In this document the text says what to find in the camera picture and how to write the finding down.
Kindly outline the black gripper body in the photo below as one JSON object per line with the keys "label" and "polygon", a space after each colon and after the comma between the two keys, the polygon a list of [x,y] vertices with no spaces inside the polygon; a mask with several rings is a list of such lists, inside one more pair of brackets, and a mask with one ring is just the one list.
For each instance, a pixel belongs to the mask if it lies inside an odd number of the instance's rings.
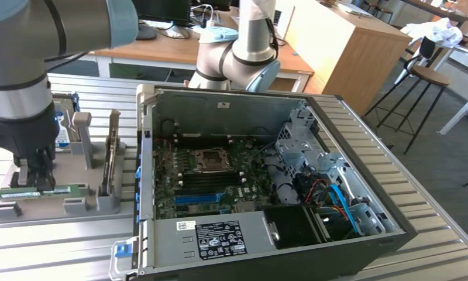
{"label": "black gripper body", "polygon": [[0,148],[12,152],[15,163],[26,159],[31,165],[51,165],[56,158],[55,142],[59,135],[55,104],[36,116],[0,119]]}

